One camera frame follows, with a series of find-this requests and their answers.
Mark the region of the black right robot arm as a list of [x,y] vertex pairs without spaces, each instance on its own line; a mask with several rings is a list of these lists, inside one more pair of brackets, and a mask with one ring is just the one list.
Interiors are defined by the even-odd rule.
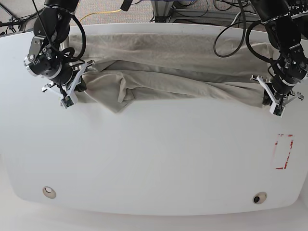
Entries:
[[221,59],[214,38],[190,34],[69,34],[77,1],[48,0],[38,14],[26,67],[59,88],[61,105],[100,103],[118,113],[135,101],[219,99],[261,108],[265,90],[251,75],[267,65],[241,46]]

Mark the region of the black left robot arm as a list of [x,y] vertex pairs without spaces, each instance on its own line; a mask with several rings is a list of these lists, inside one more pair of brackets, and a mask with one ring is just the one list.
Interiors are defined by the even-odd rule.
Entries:
[[[301,45],[302,37],[308,36],[308,2],[306,0],[253,0],[251,4],[259,16],[247,29],[245,42],[258,59],[269,63],[275,76],[272,90],[281,96],[308,77],[308,59]],[[250,45],[250,33],[257,25],[263,25],[271,45],[280,56],[277,60],[267,58]]]

